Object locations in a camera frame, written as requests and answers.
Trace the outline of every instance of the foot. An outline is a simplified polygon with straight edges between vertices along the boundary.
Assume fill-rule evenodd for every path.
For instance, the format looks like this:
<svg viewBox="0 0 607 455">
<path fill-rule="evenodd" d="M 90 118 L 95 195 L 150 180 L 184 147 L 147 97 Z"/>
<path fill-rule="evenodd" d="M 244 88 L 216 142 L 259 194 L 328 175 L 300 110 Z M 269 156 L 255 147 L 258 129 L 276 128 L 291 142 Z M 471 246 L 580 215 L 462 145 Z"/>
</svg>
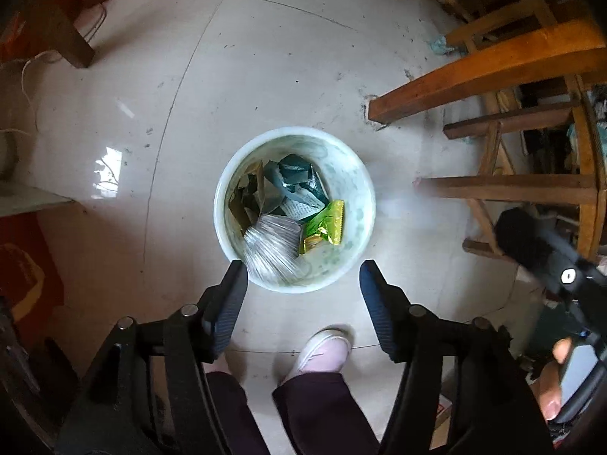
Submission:
<svg viewBox="0 0 607 455">
<path fill-rule="evenodd" d="M 343 332 L 334 329 L 321 330 L 308 340 L 282 382 L 305 373 L 339 373 L 351 348 L 350 341 Z"/>
<path fill-rule="evenodd" d="M 228 362 L 226 361 L 226 355 L 221 354 L 213 364 L 202 363 L 202 367 L 204 368 L 205 373 L 213 373 L 215 371 L 221 371 L 222 373 L 227 373 L 229 375 L 232 374 L 230 371 L 230 367 L 228 366 Z"/>
</svg>

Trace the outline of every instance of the crumpled wrapper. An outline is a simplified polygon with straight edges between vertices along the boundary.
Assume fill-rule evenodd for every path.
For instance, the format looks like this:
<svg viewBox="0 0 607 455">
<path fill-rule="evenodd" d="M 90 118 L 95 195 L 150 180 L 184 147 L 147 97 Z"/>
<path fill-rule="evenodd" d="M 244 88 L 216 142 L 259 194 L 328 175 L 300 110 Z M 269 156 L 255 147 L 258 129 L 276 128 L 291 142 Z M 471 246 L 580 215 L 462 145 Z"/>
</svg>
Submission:
<svg viewBox="0 0 607 455">
<path fill-rule="evenodd" d="M 296 154 L 289 154 L 279 162 L 269 161 L 263 174 L 284 196 L 272 212 L 275 215 L 306 222 L 329 203 L 316 169 Z"/>
<path fill-rule="evenodd" d="M 337 246 L 341 244 L 343 228 L 344 201 L 334 200 L 305 225 L 300 249 L 307 253 L 321 241 Z"/>
<path fill-rule="evenodd" d="M 264 200 L 263 163 L 259 161 L 245 169 L 228 202 L 242 234 L 257 222 Z"/>
</svg>

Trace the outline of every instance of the cloth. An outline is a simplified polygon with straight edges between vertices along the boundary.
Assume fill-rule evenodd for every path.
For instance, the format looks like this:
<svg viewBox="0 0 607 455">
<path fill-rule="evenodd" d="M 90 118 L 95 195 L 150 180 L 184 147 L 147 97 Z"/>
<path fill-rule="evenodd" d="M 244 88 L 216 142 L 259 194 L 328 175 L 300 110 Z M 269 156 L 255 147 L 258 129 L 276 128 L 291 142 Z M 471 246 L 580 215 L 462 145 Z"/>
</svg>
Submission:
<svg viewBox="0 0 607 455">
<path fill-rule="evenodd" d="M 435 41 L 428 43 L 430 46 L 430 50 L 434 54 L 449 54 L 453 53 L 453 51 L 457 51 L 457 47 L 455 46 L 447 46 L 447 39 L 445 36 L 439 36 Z"/>
<path fill-rule="evenodd" d="M 269 451 L 236 379 L 206 375 L 217 414 L 234 455 Z M 306 373 L 272 393 L 297 455 L 374 455 L 379 443 L 340 373 Z"/>
</svg>

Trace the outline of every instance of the white shoe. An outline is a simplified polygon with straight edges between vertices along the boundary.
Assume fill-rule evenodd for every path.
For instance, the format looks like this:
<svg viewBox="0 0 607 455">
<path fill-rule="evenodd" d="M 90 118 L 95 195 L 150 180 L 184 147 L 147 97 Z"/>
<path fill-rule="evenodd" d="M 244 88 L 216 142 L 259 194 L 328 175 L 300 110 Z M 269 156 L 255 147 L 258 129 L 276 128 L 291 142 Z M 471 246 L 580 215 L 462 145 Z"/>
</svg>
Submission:
<svg viewBox="0 0 607 455">
<path fill-rule="evenodd" d="M 308 340 L 281 384 L 305 373 L 339 373 L 351 348 L 352 345 L 343 332 L 321 330 Z"/>
</svg>

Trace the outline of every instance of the clear plastic bag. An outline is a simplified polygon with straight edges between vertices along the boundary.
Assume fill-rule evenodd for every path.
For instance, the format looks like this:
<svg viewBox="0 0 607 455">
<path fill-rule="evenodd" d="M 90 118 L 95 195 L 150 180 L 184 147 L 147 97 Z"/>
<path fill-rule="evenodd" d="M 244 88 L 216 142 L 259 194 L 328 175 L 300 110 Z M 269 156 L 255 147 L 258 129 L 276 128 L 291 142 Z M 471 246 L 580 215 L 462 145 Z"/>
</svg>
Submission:
<svg viewBox="0 0 607 455">
<path fill-rule="evenodd" d="M 301 279 L 297 263 L 302 228 L 289 217 L 261 214 L 245 232 L 245 263 L 249 274 L 271 284 Z"/>
</svg>

